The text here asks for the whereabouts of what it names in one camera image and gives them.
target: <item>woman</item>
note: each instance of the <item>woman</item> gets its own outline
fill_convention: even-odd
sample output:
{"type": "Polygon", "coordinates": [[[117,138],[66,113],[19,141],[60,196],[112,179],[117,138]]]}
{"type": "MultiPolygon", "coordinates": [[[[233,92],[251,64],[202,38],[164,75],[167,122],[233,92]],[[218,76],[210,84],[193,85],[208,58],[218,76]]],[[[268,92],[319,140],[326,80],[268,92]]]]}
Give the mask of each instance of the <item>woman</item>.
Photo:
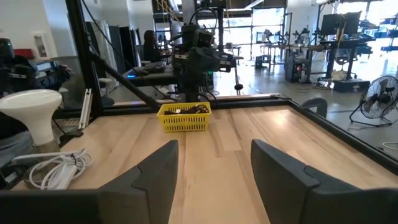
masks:
{"type": "Polygon", "coordinates": [[[144,60],[150,62],[159,62],[163,58],[163,55],[161,55],[162,52],[157,45],[155,31],[145,31],[144,40],[144,60]]]}

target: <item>white lamp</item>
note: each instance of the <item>white lamp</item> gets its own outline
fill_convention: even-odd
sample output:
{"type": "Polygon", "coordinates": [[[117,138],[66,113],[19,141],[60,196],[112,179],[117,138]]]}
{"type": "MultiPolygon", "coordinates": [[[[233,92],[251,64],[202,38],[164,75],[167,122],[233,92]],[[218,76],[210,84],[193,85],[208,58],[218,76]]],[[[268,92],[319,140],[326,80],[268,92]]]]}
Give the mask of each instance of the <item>white lamp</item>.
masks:
{"type": "Polygon", "coordinates": [[[61,101],[62,95],[57,91],[21,91],[1,98],[0,111],[27,126],[34,146],[44,146],[55,140],[51,119],[61,101]]]}

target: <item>computer monitor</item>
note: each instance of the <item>computer monitor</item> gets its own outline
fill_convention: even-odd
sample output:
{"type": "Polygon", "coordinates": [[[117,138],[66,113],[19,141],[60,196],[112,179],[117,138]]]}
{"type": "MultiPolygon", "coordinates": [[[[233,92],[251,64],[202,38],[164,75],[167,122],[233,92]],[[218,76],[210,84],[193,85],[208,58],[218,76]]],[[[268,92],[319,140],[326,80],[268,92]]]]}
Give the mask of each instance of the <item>computer monitor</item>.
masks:
{"type": "Polygon", "coordinates": [[[343,28],[344,34],[357,34],[361,13],[362,12],[349,12],[346,14],[324,15],[321,35],[336,35],[337,30],[343,30],[343,28]]]}

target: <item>black metal frame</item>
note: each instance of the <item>black metal frame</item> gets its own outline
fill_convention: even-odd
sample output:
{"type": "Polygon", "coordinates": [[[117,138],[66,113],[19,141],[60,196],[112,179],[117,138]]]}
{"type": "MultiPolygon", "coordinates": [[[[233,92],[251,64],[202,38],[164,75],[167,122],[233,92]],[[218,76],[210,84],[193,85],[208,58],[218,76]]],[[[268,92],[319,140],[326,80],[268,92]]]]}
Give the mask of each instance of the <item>black metal frame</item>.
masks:
{"type": "MultiPolygon", "coordinates": [[[[153,113],[153,109],[148,105],[126,105],[126,106],[114,106],[112,108],[103,108],[100,101],[100,90],[98,88],[97,77],[94,70],[94,59],[90,55],[90,49],[88,46],[88,40],[85,35],[85,23],[83,20],[83,11],[81,8],[80,0],[66,0],[69,15],[71,18],[71,26],[76,42],[77,52],[80,59],[80,66],[85,77],[85,83],[87,88],[93,89],[93,107],[92,114],[93,120],[99,116],[118,116],[124,114],[142,114],[142,113],[153,113]]],[[[321,126],[328,132],[332,133],[340,140],[344,141],[351,147],[362,152],[378,164],[382,165],[389,171],[398,175],[398,159],[386,154],[385,152],[370,146],[364,141],[358,139],[345,130],[341,129],[337,125],[331,123],[324,117],[302,108],[296,102],[290,98],[286,98],[279,95],[262,96],[255,98],[236,98],[236,99],[218,99],[218,103],[213,103],[213,110],[224,110],[231,108],[250,108],[250,107],[261,107],[261,106],[290,106],[296,112],[305,116],[309,120],[313,121],[317,125],[321,126]]]]}

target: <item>stand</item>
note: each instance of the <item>stand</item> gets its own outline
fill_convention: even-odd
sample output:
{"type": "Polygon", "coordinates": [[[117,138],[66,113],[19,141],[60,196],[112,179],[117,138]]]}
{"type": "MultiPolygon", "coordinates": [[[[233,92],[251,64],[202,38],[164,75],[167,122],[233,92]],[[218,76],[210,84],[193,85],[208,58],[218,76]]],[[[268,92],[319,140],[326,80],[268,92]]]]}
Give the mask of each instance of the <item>stand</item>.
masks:
{"type": "Polygon", "coordinates": [[[387,118],[385,118],[385,117],[381,117],[381,119],[383,119],[386,123],[384,123],[384,124],[369,124],[369,123],[364,123],[364,122],[360,122],[360,121],[354,121],[353,120],[353,115],[355,114],[355,112],[358,110],[358,109],[360,109],[360,107],[363,105],[365,103],[365,101],[362,101],[360,104],[359,104],[359,106],[357,106],[356,108],[355,108],[355,110],[350,114],[350,116],[349,116],[349,120],[351,121],[351,123],[357,123],[357,124],[363,124],[363,125],[368,125],[368,126],[372,126],[372,127],[375,127],[375,128],[381,128],[381,127],[388,127],[388,126],[391,126],[392,125],[392,122],[389,120],[389,119],[387,119],[387,118]]]}

